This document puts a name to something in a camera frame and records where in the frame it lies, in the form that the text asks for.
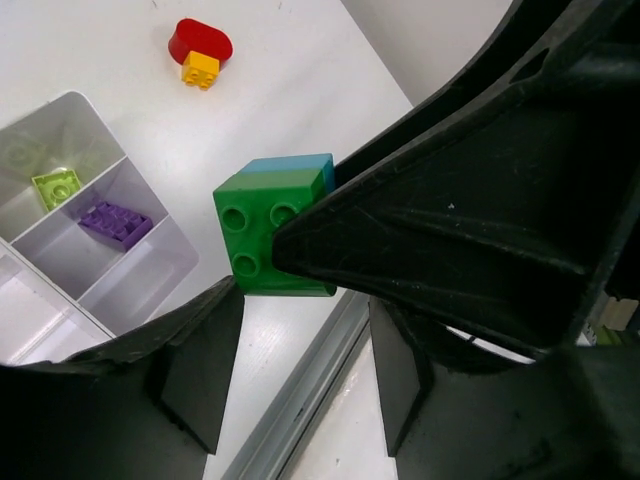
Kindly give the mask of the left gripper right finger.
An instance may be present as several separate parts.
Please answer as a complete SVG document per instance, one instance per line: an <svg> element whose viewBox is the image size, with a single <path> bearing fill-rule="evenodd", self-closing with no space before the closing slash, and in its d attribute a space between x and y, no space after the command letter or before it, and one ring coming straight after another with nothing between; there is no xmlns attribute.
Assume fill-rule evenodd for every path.
<svg viewBox="0 0 640 480"><path fill-rule="evenodd" d="M372 298L388 455L402 479L635 479L639 349L519 363Z"/></svg>

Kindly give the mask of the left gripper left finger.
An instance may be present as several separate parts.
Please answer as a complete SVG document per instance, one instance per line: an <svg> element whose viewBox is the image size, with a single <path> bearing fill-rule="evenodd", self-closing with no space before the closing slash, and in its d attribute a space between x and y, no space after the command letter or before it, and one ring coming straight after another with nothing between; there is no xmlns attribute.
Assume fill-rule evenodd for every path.
<svg viewBox="0 0 640 480"><path fill-rule="evenodd" d="M5 479L199 479L217 450L245 297L225 277L68 359L1 370Z"/></svg>

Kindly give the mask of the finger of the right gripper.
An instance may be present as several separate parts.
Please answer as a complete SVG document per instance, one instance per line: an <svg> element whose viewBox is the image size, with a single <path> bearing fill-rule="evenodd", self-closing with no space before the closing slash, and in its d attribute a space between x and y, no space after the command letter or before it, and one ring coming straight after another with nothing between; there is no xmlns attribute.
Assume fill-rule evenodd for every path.
<svg viewBox="0 0 640 480"><path fill-rule="evenodd" d="M274 265L530 357L639 295L639 5L515 1L448 83L341 161Z"/></svg>

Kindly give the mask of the purple sloped lego brick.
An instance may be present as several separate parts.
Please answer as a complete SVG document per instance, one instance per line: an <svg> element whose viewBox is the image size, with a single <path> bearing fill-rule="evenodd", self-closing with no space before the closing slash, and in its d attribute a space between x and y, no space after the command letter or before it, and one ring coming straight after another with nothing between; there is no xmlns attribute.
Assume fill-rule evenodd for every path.
<svg viewBox="0 0 640 480"><path fill-rule="evenodd" d="M99 242L127 252L153 228L150 217L109 202L100 202L80 217L78 225Z"/></svg>

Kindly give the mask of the green square lego brick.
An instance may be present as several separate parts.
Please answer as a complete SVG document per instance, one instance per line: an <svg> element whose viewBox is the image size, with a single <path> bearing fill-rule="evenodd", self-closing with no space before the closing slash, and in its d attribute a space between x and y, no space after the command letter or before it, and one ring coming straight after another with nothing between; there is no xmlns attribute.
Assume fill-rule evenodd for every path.
<svg viewBox="0 0 640 480"><path fill-rule="evenodd" d="M330 297L335 286L272 263L274 232L326 195L321 169L238 172L213 199L236 283L247 295Z"/></svg>

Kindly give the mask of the lime square lego brick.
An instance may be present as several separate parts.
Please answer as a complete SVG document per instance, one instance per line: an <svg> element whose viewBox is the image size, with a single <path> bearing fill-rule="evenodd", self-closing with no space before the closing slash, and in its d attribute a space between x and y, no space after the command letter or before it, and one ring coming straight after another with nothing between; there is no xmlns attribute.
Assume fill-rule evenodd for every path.
<svg viewBox="0 0 640 480"><path fill-rule="evenodd" d="M31 178L40 201L46 211L52 211L82 187L73 169L62 169L56 172L34 176Z"/></svg>

